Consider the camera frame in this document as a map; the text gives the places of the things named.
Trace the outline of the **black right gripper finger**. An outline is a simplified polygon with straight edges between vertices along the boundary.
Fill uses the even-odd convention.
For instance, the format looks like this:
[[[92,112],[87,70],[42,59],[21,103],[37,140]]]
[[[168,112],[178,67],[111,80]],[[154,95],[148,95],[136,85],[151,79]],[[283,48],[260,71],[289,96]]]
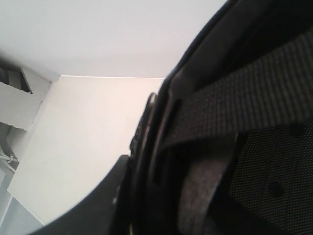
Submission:
[[[119,157],[101,183],[67,213],[33,235],[128,235],[131,158]]]

